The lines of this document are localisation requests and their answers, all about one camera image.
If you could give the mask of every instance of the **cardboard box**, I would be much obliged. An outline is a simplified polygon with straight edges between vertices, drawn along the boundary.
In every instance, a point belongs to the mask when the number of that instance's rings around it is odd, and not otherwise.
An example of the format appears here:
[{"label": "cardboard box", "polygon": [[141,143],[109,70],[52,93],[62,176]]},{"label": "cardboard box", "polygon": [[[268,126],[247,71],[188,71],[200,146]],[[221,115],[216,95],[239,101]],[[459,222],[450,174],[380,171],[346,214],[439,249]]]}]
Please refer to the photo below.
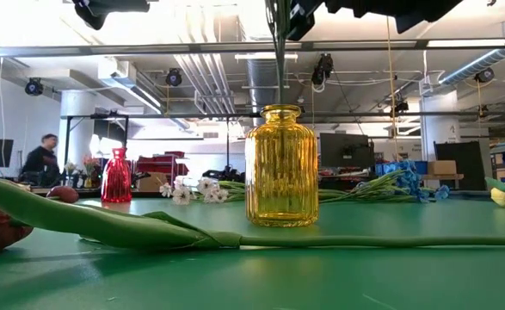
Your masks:
[{"label": "cardboard box", "polygon": [[434,176],[457,174],[457,163],[454,160],[428,162],[428,174]]},{"label": "cardboard box", "polygon": [[162,172],[149,172],[151,177],[146,177],[138,181],[138,191],[145,193],[157,193],[160,187],[168,182],[166,175]]}]

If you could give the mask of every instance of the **potted flowers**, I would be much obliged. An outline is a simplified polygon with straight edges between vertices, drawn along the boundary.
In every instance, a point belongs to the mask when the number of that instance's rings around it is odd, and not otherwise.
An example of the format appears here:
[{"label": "potted flowers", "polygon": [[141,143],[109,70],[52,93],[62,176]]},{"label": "potted flowers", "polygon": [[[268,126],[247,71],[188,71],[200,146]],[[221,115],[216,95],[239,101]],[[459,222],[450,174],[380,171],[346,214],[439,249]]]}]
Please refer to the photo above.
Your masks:
[{"label": "potted flowers", "polygon": [[83,157],[83,167],[85,168],[86,175],[88,176],[83,184],[86,189],[90,189],[92,187],[91,175],[96,166],[99,166],[99,160],[97,158],[92,158],[90,155]]}]

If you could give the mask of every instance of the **desk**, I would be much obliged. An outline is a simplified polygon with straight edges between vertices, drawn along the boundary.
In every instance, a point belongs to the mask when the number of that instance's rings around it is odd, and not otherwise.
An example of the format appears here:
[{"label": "desk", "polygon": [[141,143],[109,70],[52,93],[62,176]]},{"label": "desk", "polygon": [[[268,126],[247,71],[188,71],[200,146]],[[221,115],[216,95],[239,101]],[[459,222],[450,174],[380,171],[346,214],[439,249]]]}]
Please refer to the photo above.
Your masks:
[{"label": "desk", "polygon": [[[98,201],[81,203],[98,205]],[[111,206],[164,210],[249,236],[505,236],[490,201],[332,203],[305,228],[252,226],[242,202]],[[505,248],[246,249],[136,254],[35,230],[0,254],[0,309],[505,309]]]}]

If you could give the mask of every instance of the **bouquet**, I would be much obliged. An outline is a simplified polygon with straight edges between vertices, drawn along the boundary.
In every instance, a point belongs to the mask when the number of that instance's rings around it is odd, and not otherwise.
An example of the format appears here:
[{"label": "bouquet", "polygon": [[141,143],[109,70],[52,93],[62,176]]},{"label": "bouquet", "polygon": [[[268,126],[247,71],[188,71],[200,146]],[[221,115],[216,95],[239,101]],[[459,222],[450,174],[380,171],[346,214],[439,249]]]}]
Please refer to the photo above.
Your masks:
[{"label": "bouquet", "polygon": [[73,164],[70,160],[65,164],[65,171],[67,176],[72,176],[72,173],[77,168],[75,164]]},{"label": "bouquet", "polygon": [[[359,183],[351,191],[320,189],[319,202],[433,202],[446,199],[449,188],[423,188],[421,177],[416,174],[415,162],[405,160],[396,163],[391,171],[369,182]],[[244,183],[218,181],[203,178],[194,188],[176,184],[172,190],[169,184],[160,187],[165,197],[173,196],[174,202],[181,205],[192,200],[206,203],[239,202],[245,197]]]},{"label": "bouquet", "polygon": [[99,159],[92,158],[90,155],[85,155],[83,157],[83,167],[86,170],[86,174],[91,176],[94,168],[99,165]]}]

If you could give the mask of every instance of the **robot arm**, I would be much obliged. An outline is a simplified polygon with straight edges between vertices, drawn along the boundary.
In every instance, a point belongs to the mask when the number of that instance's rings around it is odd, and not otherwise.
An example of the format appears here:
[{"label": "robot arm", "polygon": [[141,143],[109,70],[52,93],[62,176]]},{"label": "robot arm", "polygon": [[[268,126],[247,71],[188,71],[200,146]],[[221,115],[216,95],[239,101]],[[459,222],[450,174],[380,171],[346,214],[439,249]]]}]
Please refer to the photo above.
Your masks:
[{"label": "robot arm", "polygon": [[103,27],[109,13],[149,11],[146,0],[72,0],[72,2],[78,16],[95,30]]},{"label": "robot arm", "polygon": [[392,16],[396,19],[399,34],[427,21],[435,22],[462,0],[292,0],[289,40],[300,40],[315,25],[313,13],[325,3],[329,13],[340,8],[352,9],[361,18],[366,13]]}]

